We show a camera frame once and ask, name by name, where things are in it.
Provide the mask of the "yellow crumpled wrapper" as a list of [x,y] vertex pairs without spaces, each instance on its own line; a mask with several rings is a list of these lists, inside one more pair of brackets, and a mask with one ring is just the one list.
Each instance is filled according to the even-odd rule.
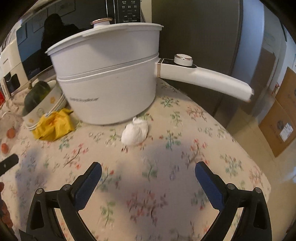
[[70,118],[73,111],[63,108],[60,111],[53,111],[51,114],[43,115],[37,127],[32,131],[37,140],[53,142],[75,130]]

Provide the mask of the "floral tablecloth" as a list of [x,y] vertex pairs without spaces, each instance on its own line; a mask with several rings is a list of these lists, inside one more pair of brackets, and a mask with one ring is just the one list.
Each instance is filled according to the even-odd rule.
[[75,130],[54,141],[36,140],[18,116],[1,112],[1,142],[19,162],[1,177],[13,230],[25,230],[34,192],[58,190],[93,162],[102,178],[80,215],[97,240],[200,240],[218,211],[195,177],[205,162],[224,182],[271,192],[267,177],[210,114],[163,80],[140,118],[145,141],[121,142],[125,124],[93,126],[72,115]]

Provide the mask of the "white ceramic bowl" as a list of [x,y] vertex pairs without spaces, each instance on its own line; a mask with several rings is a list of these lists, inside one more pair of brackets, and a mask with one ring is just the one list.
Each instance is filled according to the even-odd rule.
[[29,130],[34,130],[43,115],[49,115],[53,111],[60,111],[63,109],[67,100],[60,89],[60,86],[56,80],[47,82],[51,87],[50,93],[26,116],[23,116]]

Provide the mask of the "dark green pumpkin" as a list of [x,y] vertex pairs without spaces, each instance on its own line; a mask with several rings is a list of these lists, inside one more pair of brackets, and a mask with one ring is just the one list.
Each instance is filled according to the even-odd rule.
[[22,116],[29,114],[51,91],[51,87],[44,81],[37,82],[24,100]]

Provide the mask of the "small white crumpled tissue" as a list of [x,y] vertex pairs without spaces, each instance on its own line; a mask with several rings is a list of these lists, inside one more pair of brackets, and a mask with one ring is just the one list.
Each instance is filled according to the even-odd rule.
[[136,146],[147,138],[148,130],[147,120],[134,117],[122,132],[121,142],[127,146]]

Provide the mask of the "cardboard box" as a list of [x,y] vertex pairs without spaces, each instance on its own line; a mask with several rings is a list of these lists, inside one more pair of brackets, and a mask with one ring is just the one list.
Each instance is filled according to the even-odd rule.
[[295,140],[295,72],[289,67],[259,128],[275,157]]

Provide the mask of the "white electric cooking pot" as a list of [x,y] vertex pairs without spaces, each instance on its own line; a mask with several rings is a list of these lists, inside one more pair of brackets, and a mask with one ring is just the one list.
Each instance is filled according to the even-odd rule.
[[95,20],[93,28],[67,37],[47,51],[64,96],[85,123],[121,123],[146,110],[156,97],[159,78],[215,90],[250,101],[252,88],[231,76],[201,68],[191,56],[159,57],[162,26],[112,24]]

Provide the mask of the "black microwave oven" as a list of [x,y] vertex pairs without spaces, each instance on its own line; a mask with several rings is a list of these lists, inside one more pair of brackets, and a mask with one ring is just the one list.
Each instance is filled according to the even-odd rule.
[[92,22],[112,18],[112,23],[141,21],[140,1],[56,1],[21,25],[16,32],[18,52],[27,79],[52,66],[49,47],[92,28]]

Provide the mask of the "grey refrigerator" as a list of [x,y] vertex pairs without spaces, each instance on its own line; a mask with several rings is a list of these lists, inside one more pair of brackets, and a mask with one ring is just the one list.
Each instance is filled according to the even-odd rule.
[[245,103],[203,87],[169,81],[223,126],[238,107],[252,113],[285,52],[287,32],[261,1],[152,1],[152,21],[163,25],[159,54],[190,55],[195,65],[249,84],[254,90]]

